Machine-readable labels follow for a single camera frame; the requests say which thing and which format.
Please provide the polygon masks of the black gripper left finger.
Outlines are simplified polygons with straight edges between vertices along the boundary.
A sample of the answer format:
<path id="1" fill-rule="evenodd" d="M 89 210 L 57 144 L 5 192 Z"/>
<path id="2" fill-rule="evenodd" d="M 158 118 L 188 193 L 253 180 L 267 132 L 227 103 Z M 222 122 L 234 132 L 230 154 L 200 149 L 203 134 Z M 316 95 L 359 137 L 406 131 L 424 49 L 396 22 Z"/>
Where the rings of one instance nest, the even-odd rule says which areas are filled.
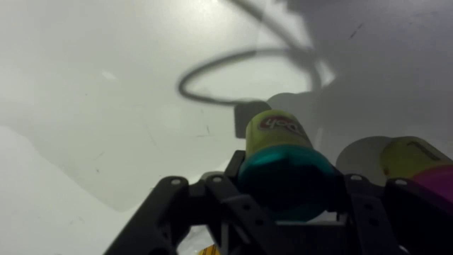
<path id="1" fill-rule="evenodd" d="M 274 223 L 237 188 L 243 162 L 244 152 L 236 151 L 223 172 L 202 179 L 213 202 L 207 231 L 220 255 L 274 255 Z"/>

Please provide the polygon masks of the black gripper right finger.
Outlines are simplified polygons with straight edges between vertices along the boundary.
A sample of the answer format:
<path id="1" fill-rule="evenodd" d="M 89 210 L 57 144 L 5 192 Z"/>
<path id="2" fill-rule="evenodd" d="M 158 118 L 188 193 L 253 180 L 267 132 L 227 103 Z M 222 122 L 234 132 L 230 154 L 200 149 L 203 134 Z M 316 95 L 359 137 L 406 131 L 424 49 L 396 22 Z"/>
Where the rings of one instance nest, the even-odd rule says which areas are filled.
<path id="1" fill-rule="evenodd" d="M 336 176 L 331 209 L 341 223 L 331 255 L 400 255 L 384 207 L 363 176 Z"/>

